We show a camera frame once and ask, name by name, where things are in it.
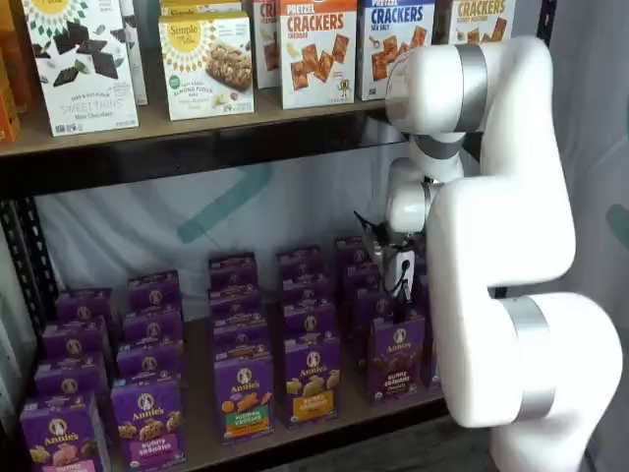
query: yellow label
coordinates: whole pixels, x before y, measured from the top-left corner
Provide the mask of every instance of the yellow label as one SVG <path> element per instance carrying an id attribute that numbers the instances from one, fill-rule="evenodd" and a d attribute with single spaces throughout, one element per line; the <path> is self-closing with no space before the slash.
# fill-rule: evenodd
<path id="1" fill-rule="evenodd" d="M 326 416 L 333 409 L 333 390 L 326 390 L 317 395 L 293 399 L 293 416 L 299 421 L 307 421 Z"/>

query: purple box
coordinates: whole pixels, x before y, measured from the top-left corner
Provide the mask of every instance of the purple box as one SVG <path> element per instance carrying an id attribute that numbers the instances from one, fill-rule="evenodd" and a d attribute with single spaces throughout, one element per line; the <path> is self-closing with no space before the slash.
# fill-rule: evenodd
<path id="1" fill-rule="evenodd" d="M 213 319 L 259 310 L 259 292 L 253 284 L 235 285 L 223 290 L 208 290 L 209 311 Z"/>
<path id="2" fill-rule="evenodd" d="M 372 403 L 417 392 L 426 319 L 419 314 L 396 324 L 372 323 L 368 360 L 368 395 Z"/>
<path id="3" fill-rule="evenodd" d="M 92 392 L 27 400 L 20 422 L 32 470 L 111 470 Z"/>
<path id="4" fill-rule="evenodd" d="M 273 432 L 273 362 L 268 341 L 214 347 L 214 395 L 223 443 Z"/>
<path id="5" fill-rule="evenodd" d="M 181 306 L 177 270 L 131 278 L 127 283 L 127 300 L 132 311 L 163 305 Z"/>
<path id="6" fill-rule="evenodd" d="M 257 265 L 254 253 L 209 260 L 209 286 L 213 291 L 248 283 L 257 286 Z"/>
<path id="7" fill-rule="evenodd" d="M 320 332 L 325 337 L 336 335 L 336 308 L 328 298 L 317 298 L 296 304 L 284 304 L 284 326 L 287 334 Z"/>
<path id="8" fill-rule="evenodd" d="M 41 361 L 34 375 L 39 395 L 71 395 L 92 390 L 99 398 L 109 397 L 109 381 L 102 354 Z"/>
<path id="9" fill-rule="evenodd" d="M 186 461 L 179 376 L 144 372 L 118 380 L 111 401 L 127 467 L 153 471 Z"/>
<path id="10" fill-rule="evenodd" d="M 282 413 L 288 428 L 338 416 L 341 379 L 338 337 L 284 339 Z"/>
<path id="11" fill-rule="evenodd" d="M 181 339 L 147 338 L 120 346 L 116 363 L 121 377 L 152 371 L 180 373 L 183 353 Z"/>
<path id="12" fill-rule="evenodd" d="M 122 330 L 128 343 L 147 337 L 182 339 L 184 322 L 181 320 L 181 308 L 178 305 L 165 305 L 131 312 L 123 320 Z"/>

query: snack box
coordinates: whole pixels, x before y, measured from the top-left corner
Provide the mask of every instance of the snack box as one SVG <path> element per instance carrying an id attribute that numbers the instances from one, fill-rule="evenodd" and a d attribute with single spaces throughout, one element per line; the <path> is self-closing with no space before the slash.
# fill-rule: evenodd
<path id="1" fill-rule="evenodd" d="M 354 102 L 356 0 L 279 0 L 282 106 Z"/>
<path id="2" fill-rule="evenodd" d="M 181 373 L 183 353 L 184 341 L 181 339 L 147 338 L 120 346 L 116 364 L 121 377 L 153 371 Z"/>
<path id="3" fill-rule="evenodd" d="M 224 320 L 231 315 L 256 311 L 260 308 L 259 291 L 251 283 L 217 291 L 210 289 L 207 298 L 210 315 L 216 320 Z"/>
<path id="4" fill-rule="evenodd" d="M 32 470 L 111 470 L 92 392 L 29 399 L 20 415 Z"/>
<path id="5" fill-rule="evenodd" d="M 122 323 L 125 340 L 133 343 L 147 337 L 183 339 L 184 322 L 178 305 L 148 307 L 128 313 Z"/>
<path id="6" fill-rule="evenodd" d="M 372 403 L 417 393 L 426 319 L 419 313 L 396 324 L 375 319 L 368 353 L 368 396 Z"/>
<path id="7" fill-rule="evenodd" d="M 516 0 L 437 0 L 440 41 L 500 42 L 511 37 Z"/>
<path id="8" fill-rule="evenodd" d="M 366 0 L 359 12 L 358 94 L 386 96 L 395 60 L 432 40 L 434 0 Z"/>
<path id="9" fill-rule="evenodd" d="M 214 395 L 223 443 L 273 432 L 273 362 L 267 340 L 214 346 Z"/>
<path id="10" fill-rule="evenodd" d="M 109 398 L 105 364 L 97 352 L 41 361 L 34 382 L 38 395 L 72 395 L 91 390 L 98 399 Z"/>
<path id="11" fill-rule="evenodd" d="M 254 0 L 256 80 L 259 89 L 280 86 L 277 8 L 274 0 Z"/>
<path id="12" fill-rule="evenodd" d="M 137 127 L 119 2 L 22 3 L 52 135 Z"/>
<path id="13" fill-rule="evenodd" d="M 130 470 L 165 469 L 186 461 L 178 375 L 143 372 L 118 380 L 111 401 Z"/>
<path id="14" fill-rule="evenodd" d="M 254 112 L 254 72 L 245 12 L 159 18 L 171 120 Z"/>
<path id="15" fill-rule="evenodd" d="M 222 290 L 232 285 L 257 285 L 257 264 L 254 253 L 236 254 L 209 260 L 209 286 Z"/>
<path id="16" fill-rule="evenodd" d="M 163 305 L 181 306 L 177 270 L 167 270 L 130 279 L 127 283 L 127 300 L 132 311 Z"/>
<path id="17" fill-rule="evenodd" d="M 336 418 L 341 378 L 340 343 L 334 333 L 284 339 L 280 400 L 288 428 Z"/>

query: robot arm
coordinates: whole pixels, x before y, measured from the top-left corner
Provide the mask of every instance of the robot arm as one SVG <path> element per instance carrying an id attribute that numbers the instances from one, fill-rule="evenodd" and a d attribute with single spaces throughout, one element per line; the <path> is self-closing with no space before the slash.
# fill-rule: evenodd
<path id="1" fill-rule="evenodd" d="M 519 38 L 415 50 L 394 66 L 387 94 L 399 130 L 440 145 L 418 146 L 416 167 L 426 168 L 427 149 L 454 158 L 460 135 L 449 134 L 485 129 L 480 177 L 435 186 L 400 171 L 410 161 L 394 162 L 387 221 L 404 233 L 426 223 L 448 409 L 462 426 L 498 427 L 491 452 L 503 472 L 576 471 L 622 370 L 616 331 L 594 302 L 488 295 L 498 285 L 555 279 L 574 259 L 551 92 L 546 47 Z"/>

